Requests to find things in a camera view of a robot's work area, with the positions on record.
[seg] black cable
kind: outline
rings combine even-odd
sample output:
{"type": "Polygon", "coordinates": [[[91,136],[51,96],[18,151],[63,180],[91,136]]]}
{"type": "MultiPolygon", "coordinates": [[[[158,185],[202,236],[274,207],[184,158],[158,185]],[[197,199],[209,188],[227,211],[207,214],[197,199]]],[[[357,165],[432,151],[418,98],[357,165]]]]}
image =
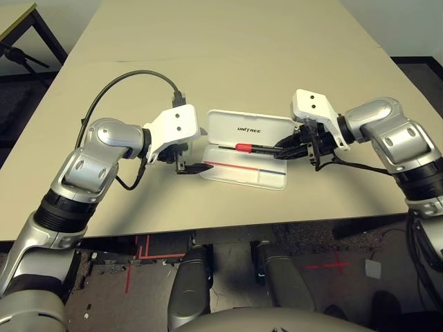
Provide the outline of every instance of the black cable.
{"type": "Polygon", "coordinates": [[[428,309],[424,303],[424,300],[423,300],[422,291],[420,290],[420,278],[418,276],[418,273],[417,273],[417,292],[418,292],[418,297],[420,298],[420,304],[422,305],[423,310],[428,311],[428,309]]]}
{"type": "Polygon", "coordinates": [[[98,102],[102,97],[105,95],[105,93],[114,85],[119,83],[119,81],[124,80],[125,78],[134,76],[134,75],[140,75],[140,74],[146,74],[146,75],[153,75],[161,78],[162,80],[166,81],[173,89],[174,89],[174,96],[181,94],[180,90],[177,88],[177,86],[174,84],[173,81],[171,81],[169,78],[164,76],[163,74],[157,73],[156,71],[146,71],[146,70],[139,70],[139,71],[130,71],[128,73],[122,74],[118,76],[117,78],[113,79],[108,83],[97,95],[97,97],[92,102],[91,106],[89,107],[86,115],[82,119],[82,126],[80,128],[80,132],[78,133],[77,141],[75,143],[75,148],[77,149],[82,144],[82,139],[84,132],[86,131],[86,127],[88,126],[89,119],[91,119],[92,112],[94,111],[95,107],[97,106],[98,102]]]}
{"type": "MultiPolygon", "coordinates": [[[[119,83],[119,81],[124,80],[125,78],[134,76],[134,75],[153,75],[161,78],[162,80],[166,81],[173,89],[174,89],[174,97],[172,99],[172,106],[177,107],[186,104],[186,99],[184,98],[182,92],[180,92],[179,88],[175,85],[175,83],[164,76],[163,74],[157,73],[156,71],[147,71],[144,69],[138,70],[138,71],[130,71],[128,73],[122,74],[118,76],[117,78],[113,79],[108,83],[97,95],[97,97],[92,102],[91,106],[89,107],[88,111],[86,112],[86,115],[82,119],[82,126],[80,127],[80,131],[78,133],[77,141],[75,142],[75,148],[77,149],[82,144],[84,132],[86,131],[86,128],[88,126],[89,120],[91,119],[92,112],[96,108],[98,102],[102,99],[102,97],[105,95],[105,93],[114,85],[119,83]]],[[[116,180],[118,183],[120,183],[126,190],[133,190],[137,185],[140,183],[140,180],[145,172],[146,169],[147,160],[142,158],[140,167],[138,168],[138,173],[136,180],[134,181],[134,184],[131,186],[128,186],[119,176],[116,176],[116,180]]]]}
{"type": "Polygon", "coordinates": [[[123,182],[123,180],[119,176],[116,176],[117,182],[120,183],[122,187],[125,188],[126,190],[134,190],[137,187],[137,185],[140,183],[140,180],[143,177],[143,174],[145,173],[146,164],[147,164],[147,158],[143,157],[140,161],[140,167],[138,168],[136,180],[134,181],[134,184],[132,186],[128,186],[125,182],[123,182]]]}
{"type": "Polygon", "coordinates": [[[415,234],[414,234],[414,215],[413,212],[410,211],[408,213],[408,218],[406,221],[406,246],[408,248],[410,259],[412,260],[415,270],[417,271],[417,275],[422,282],[424,289],[428,292],[428,295],[432,302],[434,303],[436,309],[443,314],[443,299],[440,297],[438,291],[435,289],[434,284],[429,277],[426,268],[421,263],[419,258],[419,252],[417,251],[417,244],[415,242],[415,234]]]}
{"type": "MultiPolygon", "coordinates": [[[[389,232],[393,232],[393,231],[399,231],[399,232],[403,232],[405,233],[405,230],[402,230],[401,228],[391,228],[389,230],[386,230],[385,232],[381,233],[381,238],[380,238],[380,242],[379,244],[381,244],[381,242],[383,241],[385,235],[387,235],[389,232]]],[[[378,252],[378,250],[374,250],[371,254],[371,257],[369,258],[369,260],[372,261],[372,259],[374,258],[375,253],[378,252]]]]}
{"type": "Polygon", "coordinates": [[[354,167],[354,168],[359,168],[359,169],[365,169],[367,171],[373,171],[373,172],[380,173],[380,174],[390,175],[386,169],[371,167],[371,166],[367,166],[367,165],[364,165],[364,164],[358,164],[358,163],[349,163],[347,161],[344,161],[343,159],[340,159],[336,155],[335,151],[332,152],[332,155],[333,155],[333,157],[332,157],[331,161],[329,161],[327,163],[324,163],[324,164],[322,164],[322,165],[320,165],[318,167],[316,166],[316,171],[317,172],[320,171],[325,166],[328,166],[328,165],[331,165],[331,164],[337,164],[337,165],[344,165],[344,166],[354,167]]]}

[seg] red stripe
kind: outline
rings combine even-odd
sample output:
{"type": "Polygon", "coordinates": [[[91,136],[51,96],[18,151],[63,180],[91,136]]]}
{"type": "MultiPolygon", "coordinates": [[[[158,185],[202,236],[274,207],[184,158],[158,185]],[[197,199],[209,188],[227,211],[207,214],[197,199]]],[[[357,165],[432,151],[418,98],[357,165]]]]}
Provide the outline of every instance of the red stripe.
{"type": "Polygon", "coordinates": [[[153,255],[142,257],[144,259],[161,259],[161,258],[173,258],[173,257],[183,257],[185,254],[168,254],[168,255],[153,255]]]}
{"type": "Polygon", "coordinates": [[[147,256],[147,252],[149,251],[149,249],[150,249],[150,235],[147,234],[147,235],[146,235],[145,256],[147,256]]]}
{"type": "Polygon", "coordinates": [[[343,274],[343,269],[341,268],[341,265],[340,265],[340,259],[338,258],[338,251],[337,251],[337,249],[334,249],[334,256],[335,256],[335,261],[337,262],[338,272],[342,275],[343,274]]]}
{"type": "Polygon", "coordinates": [[[127,266],[125,294],[129,293],[129,285],[131,283],[131,264],[127,266]]]}
{"type": "Polygon", "coordinates": [[[137,245],[138,245],[138,235],[136,235],[136,248],[137,248],[137,245]]]}
{"type": "Polygon", "coordinates": [[[338,267],[342,267],[342,266],[349,266],[351,265],[350,262],[348,261],[341,261],[340,263],[330,263],[330,264],[321,264],[321,265],[306,265],[303,266],[302,268],[306,269],[306,270],[314,270],[316,268],[338,268],[338,267]]]}
{"type": "Polygon", "coordinates": [[[216,166],[226,166],[226,167],[232,167],[232,168],[249,169],[250,171],[259,171],[258,168],[238,166],[238,165],[231,165],[231,164],[223,164],[223,163],[216,163],[215,161],[204,161],[204,163],[205,164],[209,164],[209,165],[216,165],[216,166]]]}
{"type": "Polygon", "coordinates": [[[142,246],[138,247],[138,259],[164,259],[164,258],[175,258],[175,257],[183,257],[185,254],[166,254],[166,255],[152,255],[149,256],[149,247],[150,247],[150,236],[146,235],[146,244],[145,244],[145,254],[142,255],[141,250],[142,246]]]}

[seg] black rubber joint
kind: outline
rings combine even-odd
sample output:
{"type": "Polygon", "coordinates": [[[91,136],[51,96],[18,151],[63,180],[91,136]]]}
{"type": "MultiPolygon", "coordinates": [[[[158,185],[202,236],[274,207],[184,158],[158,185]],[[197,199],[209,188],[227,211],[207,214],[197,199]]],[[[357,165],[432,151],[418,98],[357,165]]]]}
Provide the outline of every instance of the black rubber joint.
{"type": "Polygon", "coordinates": [[[422,201],[443,195],[443,158],[410,171],[393,174],[409,201],[422,201]]]}
{"type": "Polygon", "coordinates": [[[49,230],[76,233],[86,227],[96,207],[97,203],[72,201],[49,190],[34,214],[34,219],[49,230]]]}
{"type": "Polygon", "coordinates": [[[345,139],[347,144],[352,144],[355,142],[354,135],[352,135],[351,131],[347,128],[346,119],[344,116],[339,116],[337,118],[338,127],[340,128],[340,132],[345,139]]]}

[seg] table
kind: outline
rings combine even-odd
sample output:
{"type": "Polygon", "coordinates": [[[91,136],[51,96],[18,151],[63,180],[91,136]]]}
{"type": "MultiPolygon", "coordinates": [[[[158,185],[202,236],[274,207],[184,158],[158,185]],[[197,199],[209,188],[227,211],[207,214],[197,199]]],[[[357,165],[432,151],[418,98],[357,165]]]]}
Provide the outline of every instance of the table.
{"type": "Polygon", "coordinates": [[[63,64],[68,55],[36,7],[35,3],[0,6],[0,42],[11,46],[32,26],[58,61],[63,64]]]}
{"type": "MultiPolygon", "coordinates": [[[[324,93],[339,113],[379,96],[401,101],[443,148],[442,119],[383,49],[337,0],[103,1],[0,171],[0,240],[14,239],[68,153],[80,118],[121,73],[145,68],[170,77],[207,127],[209,109],[288,116],[297,88],[324,93]]],[[[93,118],[144,124],[171,107],[170,88],[131,77],[102,99],[93,118]]],[[[193,161],[206,139],[194,144],[193,161]]],[[[346,160],[382,167],[370,143],[346,160]]],[[[135,179],[138,162],[120,175],[135,179]]],[[[288,162],[287,187],[264,190],[200,176],[172,165],[148,168],[139,187],[114,183],[89,222],[88,237],[232,225],[314,221],[406,211],[391,178],[308,160],[288,162]]]]}

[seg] pen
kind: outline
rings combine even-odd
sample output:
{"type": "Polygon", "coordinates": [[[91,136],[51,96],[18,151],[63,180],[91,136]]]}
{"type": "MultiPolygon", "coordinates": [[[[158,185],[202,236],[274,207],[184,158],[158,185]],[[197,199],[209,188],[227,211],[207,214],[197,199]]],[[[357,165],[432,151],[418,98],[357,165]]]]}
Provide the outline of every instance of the pen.
{"type": "Polygon", "coordinates": [[[252,154],[277,154],[281,151],[281,147],[266,147],[264,145],[238,143],[235,150],[252,154]]]}

